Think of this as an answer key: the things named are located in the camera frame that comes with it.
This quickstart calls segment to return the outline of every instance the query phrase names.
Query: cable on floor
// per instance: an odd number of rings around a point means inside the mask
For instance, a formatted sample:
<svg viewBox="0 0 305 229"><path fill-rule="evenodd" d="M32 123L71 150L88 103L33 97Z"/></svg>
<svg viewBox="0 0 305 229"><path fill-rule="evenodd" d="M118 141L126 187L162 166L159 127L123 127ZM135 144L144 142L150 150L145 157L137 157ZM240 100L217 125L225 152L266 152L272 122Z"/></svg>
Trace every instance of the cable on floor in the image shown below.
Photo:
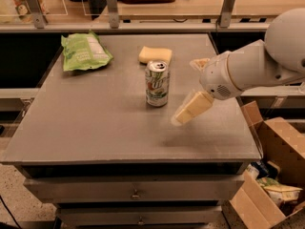
<svg viewBox="0 0 305 229"><path fill-rule="evenodd" d="M15 217L13 216L13 214L11 213L9 207L7 206L7 204L5 203L5 201L2 199L1 195L0 195L0 200L1 200L2 204L3 204L3 206L6 208L6 210L7 210L8 213L10 214L12 220L13 220L13 221L15 222L15 224L17 225L17 227L18 227L19 229L22 229L21 226L18 224L17 220L15 219Z"/></svg>

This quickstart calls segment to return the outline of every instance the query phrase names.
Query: soda can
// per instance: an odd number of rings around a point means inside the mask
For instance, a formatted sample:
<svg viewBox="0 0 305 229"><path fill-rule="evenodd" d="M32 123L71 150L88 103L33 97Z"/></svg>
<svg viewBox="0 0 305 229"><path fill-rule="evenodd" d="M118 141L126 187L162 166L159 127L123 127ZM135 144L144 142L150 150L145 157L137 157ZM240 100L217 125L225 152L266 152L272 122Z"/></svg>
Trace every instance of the soda can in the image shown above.
<svg viewBox="0 0 305 229"><path fill-rule="evenodd" d="M145 70L146 101L154 107L168 102L170 87L169 66L162 60L150 61Z"/></svg>

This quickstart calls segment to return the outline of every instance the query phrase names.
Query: drawer handle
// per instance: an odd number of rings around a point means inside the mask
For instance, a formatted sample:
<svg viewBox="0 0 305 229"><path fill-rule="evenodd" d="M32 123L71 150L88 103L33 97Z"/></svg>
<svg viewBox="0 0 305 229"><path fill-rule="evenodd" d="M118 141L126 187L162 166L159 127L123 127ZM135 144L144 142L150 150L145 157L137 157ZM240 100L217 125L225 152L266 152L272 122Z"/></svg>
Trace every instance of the drawer handle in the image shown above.
<svg viewBox="0 0 305 229"><path fill-rule="evenodd" d="M131 195L131 199L132 200L140 200L141 199L141 196L138 195L136 189L134 189L134 193L133 193L133 195Z"/></svg>
<svg viewBox="0 0 305 229"><path fill-rule="evenodd" d="M145 225L142 217L140 217L139 222L137 222L137 225Z"/></svg>

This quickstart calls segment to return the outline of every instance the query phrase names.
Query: sponge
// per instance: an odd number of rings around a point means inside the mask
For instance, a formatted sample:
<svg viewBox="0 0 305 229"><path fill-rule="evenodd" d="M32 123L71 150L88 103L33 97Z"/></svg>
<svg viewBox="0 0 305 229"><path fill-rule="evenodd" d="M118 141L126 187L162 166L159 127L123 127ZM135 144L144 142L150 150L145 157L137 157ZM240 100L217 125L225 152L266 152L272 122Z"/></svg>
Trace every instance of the sponge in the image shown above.
<svg viewBox="0 0 305 229"><path fill-rule="evenodd" d="M162 60L170 65L172 54L173 52L170 49L148 48L144 46L139 54L139 61L147 64L151 60Z"/></svg>
<svg viewBox="0 0 305 229"><path fill-rule="evenodd" d="M181 126L198 115L209 110L213 105L213 97L206 91L192 93L187 96L182 106L178 108L172 117L172 124Z"/></svg>

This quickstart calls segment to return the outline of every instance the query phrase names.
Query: can top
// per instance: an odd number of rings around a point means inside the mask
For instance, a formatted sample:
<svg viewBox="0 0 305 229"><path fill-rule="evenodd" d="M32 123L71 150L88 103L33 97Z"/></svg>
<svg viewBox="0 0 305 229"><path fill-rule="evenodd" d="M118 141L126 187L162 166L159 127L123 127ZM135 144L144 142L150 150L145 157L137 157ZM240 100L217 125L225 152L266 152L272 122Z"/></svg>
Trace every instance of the can top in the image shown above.
<svg viewBox="0 0 305 229"><path fill-rule="evenodd" d="M149 70L153 72L165 72L167 70L168 64L162 60L152 60L147 63Z"/></svg>

